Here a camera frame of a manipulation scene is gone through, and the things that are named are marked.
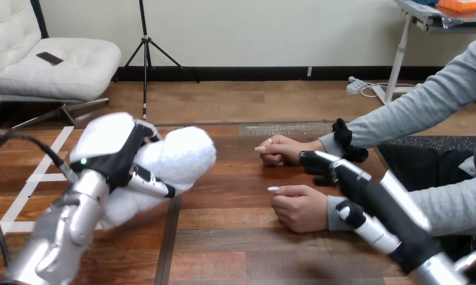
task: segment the long fingernail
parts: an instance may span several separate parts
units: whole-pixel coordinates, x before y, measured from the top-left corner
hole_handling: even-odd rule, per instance
[[[265,146],[256,147],[256,148],[254,148],[254,150],[259,152],[259,153],[265,153],[266,152],[266,147]]]

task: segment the power strip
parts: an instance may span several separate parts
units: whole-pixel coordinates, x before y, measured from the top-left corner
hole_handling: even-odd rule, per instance
[[[355,79],[347,86],[347,92],[351,94],[357,94],[366,88],[366,83],[362,80]]]

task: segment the wooden table surface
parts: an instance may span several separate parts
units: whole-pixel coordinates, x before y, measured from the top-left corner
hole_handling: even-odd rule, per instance
[[[275,129],[257,131],[268,129],[266,125],[201,128],[215,142],[215,166],[182,196],[118,229],[96,230],[73,284],[412,284],[388,257],[353,233],[298,234],[278,222],[267,187],[314,185],[313,176],[301,167],[263,167],[253,149]],[[160,132],[173,129],[160,128]],[[323,134],[313,129],[283,130],[299,141]],[[24,132],[51,145],[62,130]],[[59,150],[62,157],[68,159],[81,134],[81,129],[71,131]],[[0,149],[0,219],[28,185],[43,156],[25,141],[13,140]],[[359,166],[376,179],[385,172],[373,150]],[[51,165],[44,173],[58,170]],[[66,181],[38,182],[6,233],[11,258],[30,236],[24,226],[33,224],[65,187]],[[317,189],[339,195],[332,188]],[[0,253],[0,276],[4,270]]]

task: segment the woman's right hand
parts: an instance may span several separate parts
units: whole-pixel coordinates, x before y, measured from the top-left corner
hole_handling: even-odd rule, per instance
[[[285,162],[299,165],[299,154],[301,151],[326,151],[320,140],[298,142],[283,135],[274,135],[270,140],[271,143],[269,140],[265,140],[259,145],[262,147],[260,157],[264,164],[268,166],[282,166]]]

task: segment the person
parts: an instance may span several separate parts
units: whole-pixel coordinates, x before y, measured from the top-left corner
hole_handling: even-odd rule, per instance
[[[413,201],[430,219],[431,234],[439,239],[476,235],[476,149],[441,153],[387,142],[431,128],[474,101],[476,40],[425,83],[347,124],[352,132],[351,145],[378,147]],[[266,147],[260,156],[269,166],[299,164],[301,151],[346,154],[333,132],[307,143],[275,135],[260,146]],[[271,205],[280,222],[295,232],[339,231],[350,229],[335,210],[344,199],[324,195],[306,185],[283,185]],[[452,242],[451,247],[460,247],[459,241]]]

